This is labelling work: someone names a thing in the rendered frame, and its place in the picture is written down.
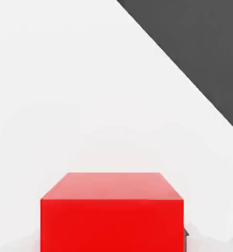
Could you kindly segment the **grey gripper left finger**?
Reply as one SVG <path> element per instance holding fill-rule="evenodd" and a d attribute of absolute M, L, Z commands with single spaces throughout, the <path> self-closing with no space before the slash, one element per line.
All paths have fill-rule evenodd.
<path fill-rule="evenodd" d="M 32 235 L 12 242 L 8 252 L 40 252 L 40 232 L 35 231 Z"/>

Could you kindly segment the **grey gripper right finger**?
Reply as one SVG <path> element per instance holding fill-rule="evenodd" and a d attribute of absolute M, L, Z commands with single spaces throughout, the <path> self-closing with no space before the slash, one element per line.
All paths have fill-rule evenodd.
<path fill-rule="evenodd" d="M 192 223 L 186 224 L 186 252 L 228 252 L 228 247 L 219 241 L 203 236 Z"/>

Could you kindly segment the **small red cube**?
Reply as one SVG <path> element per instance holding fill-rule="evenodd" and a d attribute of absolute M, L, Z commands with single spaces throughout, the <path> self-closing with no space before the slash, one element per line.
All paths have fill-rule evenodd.
<path fill-rule="evenodd" d="M 185 252 L 184 200 L 160 173 L 68 173 L 41 198 L 40 252 Z"/>

